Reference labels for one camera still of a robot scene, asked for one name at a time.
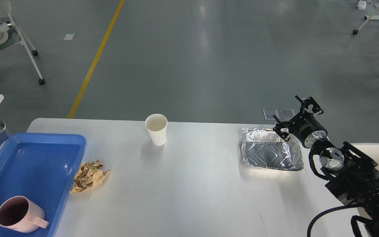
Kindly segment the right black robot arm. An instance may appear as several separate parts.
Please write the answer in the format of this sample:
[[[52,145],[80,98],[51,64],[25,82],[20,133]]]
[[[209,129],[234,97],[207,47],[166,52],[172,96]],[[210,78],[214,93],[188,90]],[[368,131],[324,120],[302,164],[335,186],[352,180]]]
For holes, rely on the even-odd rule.
[[[359,215],[351,217],[350,224],[354,236],[361,237],[359,223],[372,237],[379,237],[379,171],[378,163],[348,142],[343,147],[335,147],[328,139],[327,130],[315,119],[323,114],[323,109],[310,96],[301,99],[299,113],[290,120],[280,120],[276,115],[273,131],[284,141],[296,137],[301,145],[310,149],[308,160],[314,175],[326,180],[325,187],[342,206],[322,211],[308,225],[310,237],[316,221],[326,214],[348,209],[363,208],[369,218]]]

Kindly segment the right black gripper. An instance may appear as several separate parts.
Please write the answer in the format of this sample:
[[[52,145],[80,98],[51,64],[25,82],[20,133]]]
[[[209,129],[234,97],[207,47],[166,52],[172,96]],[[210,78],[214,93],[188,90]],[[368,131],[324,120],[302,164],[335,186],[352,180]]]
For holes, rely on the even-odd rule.
[[[301,99],[296,95],[295,98],[301,102],[299,113],[288,121],[282,121],[273,115],[276,121],[273,131],[286,142],[295,137],[303,147],[312,148],[316,141],[328,136],[327,130],[315,119],[324,110],[311,96]]]

